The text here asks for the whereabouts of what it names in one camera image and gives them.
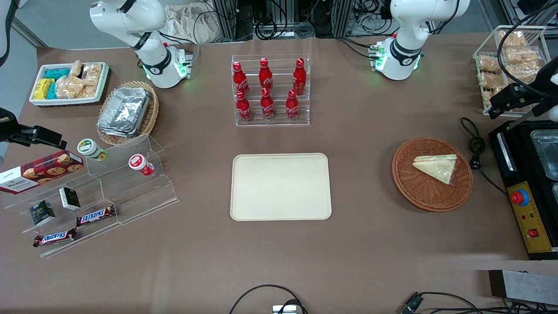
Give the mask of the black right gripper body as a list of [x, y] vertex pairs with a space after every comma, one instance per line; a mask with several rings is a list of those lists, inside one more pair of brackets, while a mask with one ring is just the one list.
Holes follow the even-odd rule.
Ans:
[[0, 109], [0, 141], [9, 142], [14, 134], [19, 133], [16, 116], [7, 109]]

